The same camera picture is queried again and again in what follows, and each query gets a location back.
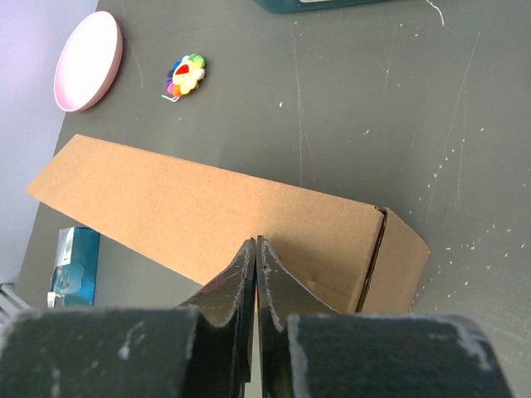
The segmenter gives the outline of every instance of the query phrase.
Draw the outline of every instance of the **blue box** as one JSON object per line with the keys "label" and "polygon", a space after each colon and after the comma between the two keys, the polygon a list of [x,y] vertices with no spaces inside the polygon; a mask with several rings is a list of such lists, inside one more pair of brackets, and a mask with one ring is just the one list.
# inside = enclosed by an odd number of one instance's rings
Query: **blue box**
{"label": "blue box", "polygon": [[51,277],[49,308],[94,304],[100,234],[91,228],[59,231],[56,263]]}

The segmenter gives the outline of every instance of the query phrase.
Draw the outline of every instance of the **gray table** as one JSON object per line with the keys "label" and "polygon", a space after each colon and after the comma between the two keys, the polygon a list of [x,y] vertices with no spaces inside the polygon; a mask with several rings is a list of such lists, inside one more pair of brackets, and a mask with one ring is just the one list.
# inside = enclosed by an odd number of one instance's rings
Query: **gray table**
{"label": "gray table", "polygon": [[[273,15],[251,0],[100,1],[123,27],[106,97],[74,133],[388,206],[432,250],[412,309],[460,313],[531,391],[527,0],[424,0]],[[200,52],[200,91],[160,97]],[[42,303],[57,230],[41,206],[17,286]],[[103,239],[98,305],[169,306],[197,286]]]}

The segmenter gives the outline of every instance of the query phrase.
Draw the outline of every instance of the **teal container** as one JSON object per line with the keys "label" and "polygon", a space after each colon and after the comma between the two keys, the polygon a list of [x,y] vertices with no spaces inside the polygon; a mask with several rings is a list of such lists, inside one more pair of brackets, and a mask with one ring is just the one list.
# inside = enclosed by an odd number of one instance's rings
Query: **teal container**
{"label": "teal container", "polygon": [[262,8],[269,12],[284,14],[287,12],[301,12],[321,10],[323,8],[336,8],[357,6],[368,2],[379,2],[382,0],[255,0]]}
{"label": "teal container", "polygon": [[48,293],[49,308],[94,304],[100,234],[91,228],[59,231],[56,266]]}

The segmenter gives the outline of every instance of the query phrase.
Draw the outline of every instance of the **cardboard box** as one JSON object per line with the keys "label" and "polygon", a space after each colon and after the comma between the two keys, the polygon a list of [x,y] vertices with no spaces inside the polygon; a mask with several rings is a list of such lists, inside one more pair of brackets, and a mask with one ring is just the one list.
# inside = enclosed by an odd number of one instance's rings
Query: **cardboard box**
{"label": "cardboard box", "polygon": [[388,209],[76,135],[27,192],[205,284],[250,236],[340,312],[405,312],[428,256]]}

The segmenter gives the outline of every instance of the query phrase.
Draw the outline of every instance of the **pink dish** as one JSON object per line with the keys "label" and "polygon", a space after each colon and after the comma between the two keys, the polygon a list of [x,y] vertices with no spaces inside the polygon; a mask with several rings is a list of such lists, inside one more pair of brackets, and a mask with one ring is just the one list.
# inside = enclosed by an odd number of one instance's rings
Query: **pink dish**
{"label": "pink dish", "polygon": [[116,77],[122,50],[122,34],[108,12],[81,21],[57,63],[53,92],[59,108],[76,112],[97,103]]}

